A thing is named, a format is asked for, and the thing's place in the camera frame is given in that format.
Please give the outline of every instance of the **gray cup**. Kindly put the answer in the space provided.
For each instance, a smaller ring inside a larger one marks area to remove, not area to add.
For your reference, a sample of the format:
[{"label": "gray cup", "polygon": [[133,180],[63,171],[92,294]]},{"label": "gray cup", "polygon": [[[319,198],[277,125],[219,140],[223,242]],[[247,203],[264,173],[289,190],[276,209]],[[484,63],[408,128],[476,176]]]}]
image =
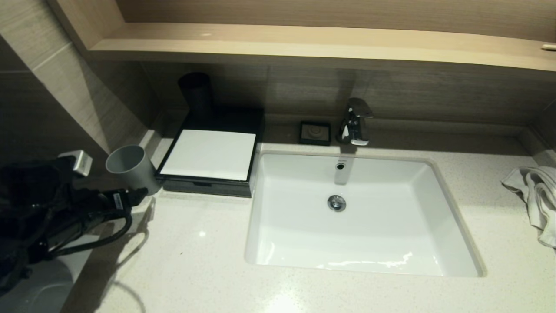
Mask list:
[{"label": "gray cup", "polygon": [[138,145],[123,146],[112,152],[106,159],[106,169],[117,174],[131,189],[147,188],[148,195],[160,189],[155,179],[155,167]]}]

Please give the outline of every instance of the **faucet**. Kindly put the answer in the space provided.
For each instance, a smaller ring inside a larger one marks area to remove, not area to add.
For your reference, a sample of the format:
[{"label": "faucet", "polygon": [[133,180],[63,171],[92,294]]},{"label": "faucet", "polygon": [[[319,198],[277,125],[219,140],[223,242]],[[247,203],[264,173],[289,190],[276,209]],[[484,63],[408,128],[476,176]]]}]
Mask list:
[{"label": "faucet", "polygon": [[373,112],[365,100],[350,98],[344,111],[344,119],[336,134],[340,145],[367,145],[369,135],[365,119],[372,118]]}]

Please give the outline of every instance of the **soap dish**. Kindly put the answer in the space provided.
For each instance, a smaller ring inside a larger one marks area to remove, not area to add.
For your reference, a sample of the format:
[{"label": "soap dish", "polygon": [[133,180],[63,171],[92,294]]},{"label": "soap dish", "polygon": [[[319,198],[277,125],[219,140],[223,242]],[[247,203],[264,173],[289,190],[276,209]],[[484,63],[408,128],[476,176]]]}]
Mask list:
[{"label": "soap dish", "polygon": [[306,145],[330,145],[330,124],[302,121],[299,143]]}]

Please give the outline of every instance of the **white towel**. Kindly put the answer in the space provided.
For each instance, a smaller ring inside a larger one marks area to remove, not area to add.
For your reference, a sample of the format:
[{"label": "white towel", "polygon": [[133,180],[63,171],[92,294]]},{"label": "white towel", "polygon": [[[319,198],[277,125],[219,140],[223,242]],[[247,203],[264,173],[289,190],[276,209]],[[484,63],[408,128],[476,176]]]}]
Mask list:
[{"label": "white towel", "polygon": [[516,168],[502,185],[526,202],[529,222],[543,230],[539,242],[556,248],[556,169]]}]

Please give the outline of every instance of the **white quartz countertop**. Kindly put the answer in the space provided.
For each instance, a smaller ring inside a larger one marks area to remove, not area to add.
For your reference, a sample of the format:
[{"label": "white quartz countertop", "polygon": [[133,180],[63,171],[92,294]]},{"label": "white quartz countertop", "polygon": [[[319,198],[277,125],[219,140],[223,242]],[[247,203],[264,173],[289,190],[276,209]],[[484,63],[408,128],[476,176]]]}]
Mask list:
[{"label": "white quartz countertop", "polygon": [[[500,184],[515,167],[537,166],[517,141],[386,132],[375,136],[378,148],[371,144],[359,149],[358,157],[419,158],[436,164],[474,244],[483,277],[251,265],[244,259],[251,199],[162,190],[148,199],[145,216],[150,220],[132,229],[121,247],[93,252],[64,311],[556,310],[555,253],[538,243],[525,204]],[[163,139],[153,162],[160,162],[169,144]],[[339,148],[264,143],[262,152],[338,155]],[[145,204],[138,207],[136,214],[145,209]]]}]

